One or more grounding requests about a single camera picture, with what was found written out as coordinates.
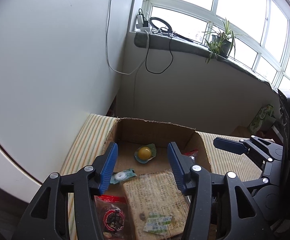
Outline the striped tablecloth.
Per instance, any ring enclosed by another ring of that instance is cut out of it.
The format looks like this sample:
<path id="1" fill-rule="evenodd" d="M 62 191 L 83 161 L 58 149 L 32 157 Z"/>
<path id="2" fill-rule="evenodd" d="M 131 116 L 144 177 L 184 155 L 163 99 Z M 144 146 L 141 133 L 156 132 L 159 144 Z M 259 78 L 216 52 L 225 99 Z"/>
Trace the striped tablecloth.
<path id="1" fill-rule="evenodd" d="M 107 148 L 103 147 L 103 131 L 107 118 L 112 117 L 92 114 L 87 118 L 63 163 L 61 168 L 62 175 L 75 173 L 84 166 L 91 165 L 97 156 L 103 155 L 105 153 Z M 217 135 L 205 132 L 198 133 L 200 134 L 206 148 L 206 155 L 211 166 L 209 172 L 225 175 L 227 172 L 232 171 L 240 178 L 242 182 L 258 180 L 262 178 L 262 170 L 246 154 L 237 155 L 215 148 L 213 145 L 213 140 L 216 137 L 221 137 L 237 142 L 243 142 L 249 138 L 228 137 L 225 135 Z M 255 189 L 251 192 L 253 198 L 259 189 Z M 190 206 L 191 198 L 189 196 L 184 196 L 184 198 L 187 201 L 187 204 Z M 217 225 L 215 223 L 211 224 L 208 239 L 211 237 L 217 239 L 216 231 Z"/>

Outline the potted spider plant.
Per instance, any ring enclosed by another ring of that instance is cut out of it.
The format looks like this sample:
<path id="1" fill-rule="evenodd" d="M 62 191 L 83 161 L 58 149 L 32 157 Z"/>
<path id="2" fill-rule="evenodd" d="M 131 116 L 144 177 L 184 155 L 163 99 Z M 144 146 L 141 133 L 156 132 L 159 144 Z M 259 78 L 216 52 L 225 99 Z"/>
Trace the potted spider plant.
<path id="1" fill-rule="evenodd" d="M 205 60 L 206 63 L 220 56 L 227 59 L 232 50 L 234 50 L 234 56 L 236 55 L 236 38 L 240 34 L 233 31 L 230 21 L 226 18 L 221 21 L 224 27 L 223 30 L 210 27 L 204 32 L 203 39 L 210 51 L 209 56 Z"/>

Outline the grey windowsill cover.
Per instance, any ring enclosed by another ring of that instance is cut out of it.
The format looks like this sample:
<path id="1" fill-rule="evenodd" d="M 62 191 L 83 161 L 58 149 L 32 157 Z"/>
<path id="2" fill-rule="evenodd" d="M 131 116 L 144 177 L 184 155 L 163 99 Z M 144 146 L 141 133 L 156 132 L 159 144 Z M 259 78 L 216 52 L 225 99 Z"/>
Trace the grey windowsill cover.
<path id="1" fill-rule="evenodd" d="M 166 51 L 171 50 L 171 51 L 176 51 L 176 52 L 181 52 L 181 53 L 188 53 L 188 54 L 193 54 L 200 57 L 204 57 L 205 59 L 208 59 L 208 56 L 211 53 L 209 50 L 207 50 L 206 47 L 201 46 L 199 44 L 190 43 L 190 42 L 186 42 L 184 40 L 178 39 L 178 38 L 170 38 L 170 37 L 157 35 L 157 34 L 149 35 L 149 48 L 156 49 L 156 50 L 166 50 Z M 228 64 L 232 68 L 269 86 L 275 93 L 277 92 L 277 89 L 275 89 L 268 81 L 266 81 L 266 79 L 254 73 L 251 69 L 244 67 L 243 65 L 237 64 L 232 59 L 226 59 L 222 56 L 218 56 L 217 61 Z"/>

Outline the teal mint candy packet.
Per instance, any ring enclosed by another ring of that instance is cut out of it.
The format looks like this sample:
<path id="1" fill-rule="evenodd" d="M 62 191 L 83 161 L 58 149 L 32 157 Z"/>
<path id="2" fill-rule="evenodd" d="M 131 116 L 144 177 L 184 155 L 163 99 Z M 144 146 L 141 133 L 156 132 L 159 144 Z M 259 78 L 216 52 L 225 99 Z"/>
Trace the teal mint candy packet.
<path id="1" fill-rule="evenodd" d="M 120 182 L 129 180 L 129 179 L 134 178 L 136 176 L 137 176 L 137 174 L 135 173 L 135 171 L 130 168 L 130 169 L 127 169 L 127 170 L 124 170 L 121 172 L 114 173 L 111 176 L 110 184 L 116 185 Z"/>

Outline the bagged sliced bread loaf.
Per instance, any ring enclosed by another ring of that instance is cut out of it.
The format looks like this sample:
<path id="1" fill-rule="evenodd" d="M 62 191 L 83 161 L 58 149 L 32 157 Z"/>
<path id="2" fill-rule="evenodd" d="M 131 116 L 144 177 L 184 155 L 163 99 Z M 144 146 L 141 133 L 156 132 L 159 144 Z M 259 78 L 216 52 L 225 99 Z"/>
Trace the bagged sliced bread loaf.
<path id="1" fill-rule="evenodd" d="M 171 170 L 142 174 L 122 184 L 136 239 L 179 239 L 188 204 Z"/>

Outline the red dried fruit packet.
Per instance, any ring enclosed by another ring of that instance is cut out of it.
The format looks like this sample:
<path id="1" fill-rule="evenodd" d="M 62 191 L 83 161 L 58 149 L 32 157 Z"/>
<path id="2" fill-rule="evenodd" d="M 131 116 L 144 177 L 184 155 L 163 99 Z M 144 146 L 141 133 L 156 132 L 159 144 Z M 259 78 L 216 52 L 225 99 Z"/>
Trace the red dried fruit packet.
<path id="1" fill-rule="evenodd" d="M 99 225 L 104 239 L 132 239 L 127 201 L 124 197 L 95 197 Z"/>
<path id="2" fill-rule="evenodd" d="M 199 152 L 198 149 L 194 149 L 189 152 L 185 152 L 184 155 L 190 157 L 192 160 L 195 160 L 196 156 L 198 155 L 198 152 Z"/>

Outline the white power strip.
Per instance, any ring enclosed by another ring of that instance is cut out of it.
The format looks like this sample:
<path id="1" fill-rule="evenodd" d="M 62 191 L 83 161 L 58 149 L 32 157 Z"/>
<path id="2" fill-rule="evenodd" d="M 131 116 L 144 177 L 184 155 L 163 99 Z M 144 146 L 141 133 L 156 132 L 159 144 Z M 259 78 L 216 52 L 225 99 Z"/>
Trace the white power strip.
<path id="1" fill-rule="evenodd" d="M 141 32 L 150 33 L 149 21 L 145 18 L 141 8 L 136 15 L 136 29 Z"/>

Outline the brown cardboard box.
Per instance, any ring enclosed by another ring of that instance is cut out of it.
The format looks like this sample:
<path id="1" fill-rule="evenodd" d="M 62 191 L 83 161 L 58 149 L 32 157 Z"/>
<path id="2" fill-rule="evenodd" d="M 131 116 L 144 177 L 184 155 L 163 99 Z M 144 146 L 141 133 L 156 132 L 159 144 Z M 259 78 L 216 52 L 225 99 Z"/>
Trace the brown cardboard box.
<path id="1" fill-rule="evenodd" d="M 114 172 L 131 168 L 138 177 L 142 174 L 172 170 L 168 161 L 167 147 L 173 141 L 176 142 L 181 153 L 198 149 L 195 163 L 208 171 L 211 169 L 203 140 L 200 134 L 192 128 L 141 119 L 107 118 L 104 124 L 103 137 L 104 148 L 107 148 L 110 142 L 115 142 L 118 145 L 118 158 Z M 156 157 L 146 164 L 141 164 L 136 161 L 134 153 L 139 147 L 148 144 L 155 144 Z M 106 194 L 125 197 L 122 189 L 122 184 L 125 182 L 110 185 Z M 131 217 L 130 223 L 131 234 L 133 239 L 136 239 Z"/>

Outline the green paper bag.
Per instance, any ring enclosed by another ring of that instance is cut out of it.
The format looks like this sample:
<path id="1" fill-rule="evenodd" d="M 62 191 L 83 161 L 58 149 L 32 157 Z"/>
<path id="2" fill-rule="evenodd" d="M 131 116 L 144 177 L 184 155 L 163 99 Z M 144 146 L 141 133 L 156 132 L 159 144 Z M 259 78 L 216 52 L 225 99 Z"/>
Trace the green paper bag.
<path id="1" fill-rule="evenodd" d="M 255 135 L 257 132 L 267 132 L 275 123 L 274 107 L 271 104 L 260 108 L 256 116 L 253 118 L 248 126 L 251 134 Z"/>

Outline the green topped jelly cup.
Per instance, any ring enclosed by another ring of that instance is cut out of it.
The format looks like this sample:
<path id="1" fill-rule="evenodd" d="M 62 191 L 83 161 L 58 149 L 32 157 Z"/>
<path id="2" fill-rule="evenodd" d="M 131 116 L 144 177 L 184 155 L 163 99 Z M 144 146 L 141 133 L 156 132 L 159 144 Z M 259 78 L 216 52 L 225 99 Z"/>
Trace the green topped jelly cup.
<path id="1" fill-rule="evenodd" d="M 145 146 L 139 147 L 135 153 L 134 157 L 136 161 L 138 161 L 141 164 L 146 164 L 150 160 L 154 159 L 156 157 L 157 150 L 155 144 L 148 144 Z"/>

